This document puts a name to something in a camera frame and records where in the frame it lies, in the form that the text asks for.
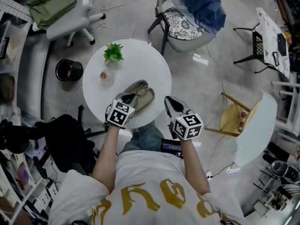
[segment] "person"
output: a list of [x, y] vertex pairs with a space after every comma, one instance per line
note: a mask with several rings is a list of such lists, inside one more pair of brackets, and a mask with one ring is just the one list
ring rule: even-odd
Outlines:
[[236, 200], [211, 192], [191, 140], [180, 139], [183, 160], [162, 153], [164, 136], [153, 121], [116, 158], [119, 130], [110, 123], [91, 177], [67, 173], [50, 225], [249, 224]]

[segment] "office chair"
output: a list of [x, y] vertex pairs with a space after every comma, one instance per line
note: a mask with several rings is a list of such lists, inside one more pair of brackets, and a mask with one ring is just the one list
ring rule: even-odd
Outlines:
[[164, 37], [161, 54], [164, 55], [166, 42], [177, 52], [186, 52], [202, 47], [213, 40], [214, 36], [203, 28], [197, 28], [176, 8], [163, 11], [163, 3], [167, 0], [157, 0], [155, 8], [156, 20], [148, 29], [148, 33], [160, 24]]
[[[46, 29], [47, 39], [52, 41], [69, 35], [67, 46], [71, 47], [74, 34], [81, 30], [90, 41], [90, 44], [94, 44], [95, 39], [86, 28], [101, 19], [105, 19], [106, 15], [102, 13], [91, 15], [90, 12], [94, 10], [91, 3], [92, 0], [76, 0], [76, 6], [73, 9]], [[39, 30], [36, 23], [33, 24], [32, 29], [33, 31]]]
[[0, 149], [22, 153], [26, 150], [29, 139], [45, 137], [45, 154], [40, 160], [33, 157], [37, 170], [44, 179], [48, 176], [43, 165], [50, 155], [61, 172], [74, 169], [83, 175], [91, 173], [97, 156], [93, 152], [94, 142], [87, 138], [106, 133], [108, 127], [100, 132], [91, 133], [90, 129], [85, 132], [81, 124], [83, 106], [78, 109], [78, 120], [64, 114], [50, 122], [36, 122], [35, 127], [13, 126], [3, 120], [0, 124]]

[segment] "white t-shirt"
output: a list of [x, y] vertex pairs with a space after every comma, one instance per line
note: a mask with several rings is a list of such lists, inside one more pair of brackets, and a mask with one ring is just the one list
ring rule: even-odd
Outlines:
[[50, 225], [75, 220], [96, 225], [216, 225], [221, 219], [249, 224], [236, 199], [200, 196], [186, 180], [180, 158], [141, 150], [119, 155], [111, 194], [92, 177], [69, 171], [49, 214]]

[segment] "round white table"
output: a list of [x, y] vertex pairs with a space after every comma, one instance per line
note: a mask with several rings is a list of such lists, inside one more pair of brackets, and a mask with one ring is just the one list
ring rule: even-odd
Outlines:
[[[124, 60], [106, 62], [103, 57], [106, 46], [101, 47], [90, 59], [83, 74], [82, 89], [84, 99], [92, 113], [105, 122], [105, 111], [118, 93], [139, 80], [145, 80], [155, 92], [155, 99], [142, 111], [135, 114], [125, 128], [139, 128], [152, 122], [165, 108], [164, 98], [171, 94], [172, 79], [170, 69], [163, 56], [146, 42], [124, 39], [112, 42], [123, 46]], [[103, 86], [100, 74], [114, 73], [111, 86]]]

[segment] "patterned seat cushion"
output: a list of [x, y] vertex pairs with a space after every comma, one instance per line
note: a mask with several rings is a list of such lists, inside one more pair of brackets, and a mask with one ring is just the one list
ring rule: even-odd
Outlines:
[[[198, 28], [191, 24], [185, 16], [174, 7], [167, 9], [164, 14], [170, 24], [168, 35], [172, 38], [194, 40], [200, 37], [204, 31], [203, 28]], [[161, 20], [160, 26], [165, 30], [164, 20]]]

